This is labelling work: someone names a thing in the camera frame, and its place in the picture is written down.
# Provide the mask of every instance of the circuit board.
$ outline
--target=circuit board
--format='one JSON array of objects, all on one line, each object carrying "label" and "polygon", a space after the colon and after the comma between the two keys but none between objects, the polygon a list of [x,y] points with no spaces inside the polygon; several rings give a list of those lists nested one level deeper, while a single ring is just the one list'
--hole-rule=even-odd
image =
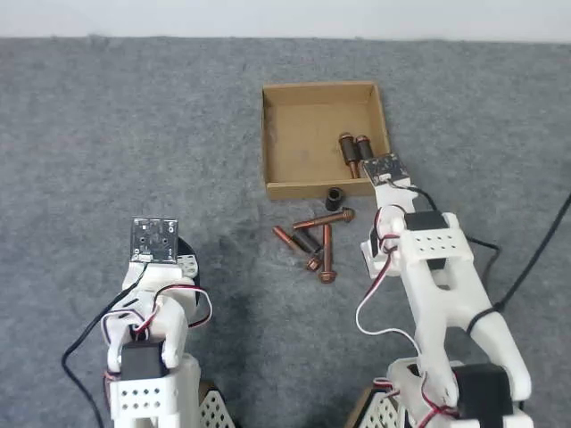
[{"label": "circuit board", "polygon": [[131,261],[177,263],[178,220],[175,218],[133,218]]},{"label": "circuit board", "polygon": [[398,181],[410,177],[395,153],[387,153],[373,159],[363,160],[362,164],[365,173],[374,186],[382,185],[388,180]]}]

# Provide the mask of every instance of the perforated plate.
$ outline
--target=perforated plate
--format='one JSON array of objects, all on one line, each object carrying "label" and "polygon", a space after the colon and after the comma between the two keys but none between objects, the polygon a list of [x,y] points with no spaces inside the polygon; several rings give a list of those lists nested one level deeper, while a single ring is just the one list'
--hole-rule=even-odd
[{"label": "perforated plate", "polygon": [[113,419],[170,415],[177,410],[178,390],[173,374],[110,384]]},{"label": "perforated plate", "polygon": [[200,422],[202,428],[235,428],[218,391],[208,391],[204,397],[200,405]]},{"label": "perforated plate", "polygon": [[460,229],[407,230],[401,234],[399,246],[407,261],[474,258]]},{"label": "perforated plate", "polygon": [[382,399],[384,395],[385,392],[377,392],[373,396],[359,428],[398,428],[396,404],[391,399]]}]

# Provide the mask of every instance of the white wall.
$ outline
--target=white wall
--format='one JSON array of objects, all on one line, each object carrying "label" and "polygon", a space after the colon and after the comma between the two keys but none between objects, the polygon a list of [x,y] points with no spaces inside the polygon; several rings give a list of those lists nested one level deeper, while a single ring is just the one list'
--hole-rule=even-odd
[{"label": "white wall", "polygon": [[0,0],[0,37],[571,41],[569,0]]}]

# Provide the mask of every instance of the cardboard tray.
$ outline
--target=cardboard tray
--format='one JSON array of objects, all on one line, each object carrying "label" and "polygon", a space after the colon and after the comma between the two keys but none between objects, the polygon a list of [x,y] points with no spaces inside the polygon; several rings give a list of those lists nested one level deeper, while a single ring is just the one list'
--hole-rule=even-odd
[{"label": "cardboard tray", "polygon": [[376,156],[390,152],[375,82],[266,85],[262,104],[262,168],[270,199],[324,198],[332,186],[347,195],[373,194],[367,178],[351,178],[338,138],[342,132],[364,134]]}]

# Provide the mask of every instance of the black cable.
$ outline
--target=black cable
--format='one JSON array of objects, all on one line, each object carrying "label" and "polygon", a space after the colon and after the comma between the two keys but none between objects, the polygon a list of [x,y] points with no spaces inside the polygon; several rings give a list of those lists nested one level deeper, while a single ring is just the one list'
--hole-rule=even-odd
[{"label": "black cable", "polygon": [[439,211],[438,207],[436,206],[436,202],[434,202],[434,199],[432,199],[432,196],[430,196],[430,194],[428,194],[428,192],[425,192],[420,187],[418,187],[416,185],[396,185],[391,180],[388,180],[388,182],[389,182],[389,185],[391,185],[392,187],[395,187],[397,189],[410,190],[411,192],[423,195],[426,198],[426,200],[428,201],[430,208],[432,208],[433,211]]},{"label": "black cable", "polygon": [[521,284],[525,281],[525,279],[529,275],[529,272],[534,268],[535,263],[537,263],[537,260],[541,257],[543,251],[547,247],[547,244],[550,243],[551,238],[553,237],[553,235],[555,235],[555,231],[557,230],[557,228],[561,224],[563,217],[565,217],[565,214],[567,213],[567,210],[569,209],[569,205],[571,205],[571,193],[569,193],[569,196],[563,202],[563,205],[559,209],[559,212],[557,213],[557,216],[553,220],[553,223],[551,223],[551,226],[550,226],[549,230],[547,231],[547,234],[543,237],[542,243],[540,243],[539,247],[537,247],[537,250],[535,250],[534,254],[532,255],[532,258],[529,259],[529,261],[527,262],[527,265],[525,265],[525,267],[524,267],[524,270],[522,270],[521,274],[519,274],[516,281],[509,288],[508,292],[506,292],[506,295],[501,300],[494,303],[491,308],[488,308],[487,310],[483,310],[479,314],[476,314],[476,316],[474,318],[472,318],[472,320],[468,324],[468,328],[466,329],[466,333],[468,333],[468,335],[470,335],[472,333],[472,330],[474,329],[474,325],[476,325],[476,323],[480,319],[482,319],[483,317],[485,317],[488,314],[491,314],[492,312],[496,312],[496,311],[502,312],[506,308],[506,305],[508,304],[508,302],[514,296],[514,294],[519,289]]},{"label": "black cable", "polygon": [[95,316],[95,318],[83,330],[83,332],[81,333],[79,338],[75,342],[73,342],[71,344],[71,346],[68,349],[66,349],[65,352],[63,352],[63,355],[62,355],[62,369],[63,369],[63,371],[76,384],[76,386],[79,388],[79,390],[85,396],[86,400],[89,402],[89,405],[91,406],[91,408],[93,409],[93,413],[95,414],[95,419],[97,420],[97,425],[99,426],[99,428],[104,427],[103,419],[101,418],[101,413],[99,413],[99,408],[97,407],[97,404],[95,403],[95,400],[94,400],[93,396],[91,395],[91,393],[87,390],[87,388],[83,385],[83,383],[78,379],[78,377],[76,375],[74,375],[74,373],[68,367],[68,358],[77,348],[79,348],[81,343],[83,343],[83,341],[89,336],[89,334],[94,329],[94,327],[97,325],[97,323],[101,320],[101,318],[107,312],[109,312],[113,306],[115,306],[125,296],[127,296],[130,292],[132,292],[135,287],[138,286],[139,282],[143,278],[143,274],[145,273],[147,266],[148,266],[148,264],[145,263],[145,266],[143,267],[143,271],[141,272],[141,275],[139,275],[137,280],[129,288],[126,288],[125,290],[123,290],[122,292],[117,294],[117,296],[115,296],[115,298],[107,306],[105,306],[105,308],[101,312],[99,312],[99,314],[97,314],[97,316]]},{"label": "black cable", "polygon": [[495,263],[495,261],[500,257],[501,247],[499,245],[496,245],[495,243],[487,243],[486,241],[482,241],[470,235],[466,235],[466,239],[468,239],[471,243],[475,243],[477,245],[481,245],[483,247],[494,250],[493,256],[490,257],[490,259],[485,265],[484,272],[482,272],[482,285],[484,286],[484,289],[488,291],[490,271],[492,270],[492,266]]}]

